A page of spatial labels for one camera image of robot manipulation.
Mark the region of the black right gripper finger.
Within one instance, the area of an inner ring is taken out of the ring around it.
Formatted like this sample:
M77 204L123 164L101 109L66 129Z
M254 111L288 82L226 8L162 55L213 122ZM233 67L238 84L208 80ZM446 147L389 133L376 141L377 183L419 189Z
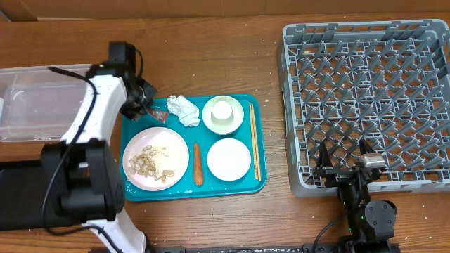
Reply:
M374 149L372 149L372 147L368 144L368 142L364 138L361 138L359 140L359 149L362 155L371 154L375 152Z
M317 167L325 167L325 168L333 167L325 141L321 141L319 146L319 158L317 162Z

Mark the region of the red snack wrapper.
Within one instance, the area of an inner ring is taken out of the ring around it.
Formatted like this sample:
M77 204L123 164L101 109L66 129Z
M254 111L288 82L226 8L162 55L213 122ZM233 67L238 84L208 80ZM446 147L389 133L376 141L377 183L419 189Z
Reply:
M149 109L148 110L149 115L156 119L157 121L165 124L167 121L167 118L169 116L168 112L162 111L162 110L156 110L156 109Z

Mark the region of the white tissue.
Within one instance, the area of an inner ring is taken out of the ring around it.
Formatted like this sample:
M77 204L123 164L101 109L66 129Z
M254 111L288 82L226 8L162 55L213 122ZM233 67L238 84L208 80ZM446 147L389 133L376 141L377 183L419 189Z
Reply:
M171 95L167 99L167 109L176 115L185 127L196 127L200 123L200 111L184 96Z

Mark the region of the large pink plate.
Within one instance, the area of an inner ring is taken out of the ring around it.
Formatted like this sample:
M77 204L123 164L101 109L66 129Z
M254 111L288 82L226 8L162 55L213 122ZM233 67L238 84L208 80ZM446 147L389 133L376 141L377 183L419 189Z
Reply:
M189 151L175 131L152 127L135 135L122 154L122 169L137 188L161 191L178 183L187 171Z

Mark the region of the peanut shells and rice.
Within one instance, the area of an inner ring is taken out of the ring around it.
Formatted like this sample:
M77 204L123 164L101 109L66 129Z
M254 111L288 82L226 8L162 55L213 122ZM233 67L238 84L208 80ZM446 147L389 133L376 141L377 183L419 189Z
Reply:
M131 174L138 174L144 178L166 183L167 178L175 175L175 171L165 169L163 163L169 158L166 147L147 145L139 154L129 159L128 170Z

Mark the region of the white plastic cup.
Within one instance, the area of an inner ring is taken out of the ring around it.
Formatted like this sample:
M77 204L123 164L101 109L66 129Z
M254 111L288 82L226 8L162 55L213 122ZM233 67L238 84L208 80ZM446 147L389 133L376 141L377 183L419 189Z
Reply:
M226 101L218 101L212 106L212 121L216 123L229 122L233 116L233 108Z

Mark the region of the light green bowl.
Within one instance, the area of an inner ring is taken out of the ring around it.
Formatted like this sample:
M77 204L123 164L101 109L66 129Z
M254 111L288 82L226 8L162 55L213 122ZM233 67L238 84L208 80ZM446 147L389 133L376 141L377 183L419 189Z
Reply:
M202 109L205 126L219 135L236 131L243 123L244 116L243 106L231 96L215 96Z

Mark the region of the orange carrot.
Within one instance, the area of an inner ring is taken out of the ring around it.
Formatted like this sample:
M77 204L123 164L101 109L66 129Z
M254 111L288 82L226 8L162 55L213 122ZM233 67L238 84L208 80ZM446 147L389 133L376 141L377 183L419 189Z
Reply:
M193 179L196 186L202 186L204 184L203 166L200 146L197 142L194 143L194 172Z

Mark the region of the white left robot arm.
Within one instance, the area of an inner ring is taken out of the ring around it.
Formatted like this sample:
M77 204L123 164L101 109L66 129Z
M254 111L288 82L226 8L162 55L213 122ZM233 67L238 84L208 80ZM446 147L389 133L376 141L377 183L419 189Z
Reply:
M124 208L124 181L110 150L118 115L148 114L156 89L143 77L143 56L115 41L108 59L82 76L86 93L72 126L37 160L1 163L1 229L43 228L56 236L92 231L109 252L152 252Z

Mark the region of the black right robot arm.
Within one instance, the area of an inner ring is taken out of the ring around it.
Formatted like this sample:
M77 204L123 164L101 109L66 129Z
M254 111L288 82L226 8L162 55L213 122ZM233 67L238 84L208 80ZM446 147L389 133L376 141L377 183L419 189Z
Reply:
M313 170L315 176L324 177L325 187L337 188L337 196L345 213L331 221L316 236L308 252L399 252L398 244L391 244L397 207L389 200L372 200L368 185L381 178L386 163L364 140L359 141L361 156L348 169L334 167L326 144L320 143L319 159ZM347 219L349 235L335 244L321 244L322 235L341 220Z

